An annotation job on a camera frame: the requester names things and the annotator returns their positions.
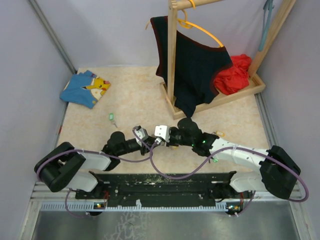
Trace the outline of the large keyring with keys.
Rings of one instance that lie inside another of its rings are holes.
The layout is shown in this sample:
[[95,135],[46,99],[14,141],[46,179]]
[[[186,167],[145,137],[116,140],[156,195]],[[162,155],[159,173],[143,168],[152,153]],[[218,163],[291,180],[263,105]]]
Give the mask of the large keyring with keys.
[[165,142],[165,141],[163,141],[160,145],[164,146],[164,147],[167,147],[167,148],[169,148],[171,150],[176,150],[179,147],[178,144],[173,144],[173,143]]

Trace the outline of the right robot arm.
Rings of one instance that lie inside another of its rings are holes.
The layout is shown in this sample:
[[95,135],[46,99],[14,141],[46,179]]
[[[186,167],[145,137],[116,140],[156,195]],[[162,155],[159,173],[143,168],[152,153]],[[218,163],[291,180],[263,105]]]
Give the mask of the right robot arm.
[[223,185],[223,192],[235,198],[240,192],[263,191],[289,200],[301,170],[280,146],[271,149],[246,147],[227,141],[215,133],[203,132],[190,118],[181,119],[176,127],[165,131],[165,141],[173,146],[189,146],[199,156],[211,156],[249,168],[236,172]]

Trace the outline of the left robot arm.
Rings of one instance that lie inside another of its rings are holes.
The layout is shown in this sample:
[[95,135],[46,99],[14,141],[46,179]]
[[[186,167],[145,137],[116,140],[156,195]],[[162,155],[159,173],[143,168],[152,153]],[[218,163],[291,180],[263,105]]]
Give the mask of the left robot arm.
[[63,142],[35,165],[36,177],[53,193],[70,188],[97,199],[103,195],[104,186],[90,170],[111,171],[126,161],[120,156],[133,152],[145,155],[156,140],[144,128],[133,132],[136,136],[129,140],[123,132],[113,132],[100,152],[75,149],[71,143]]

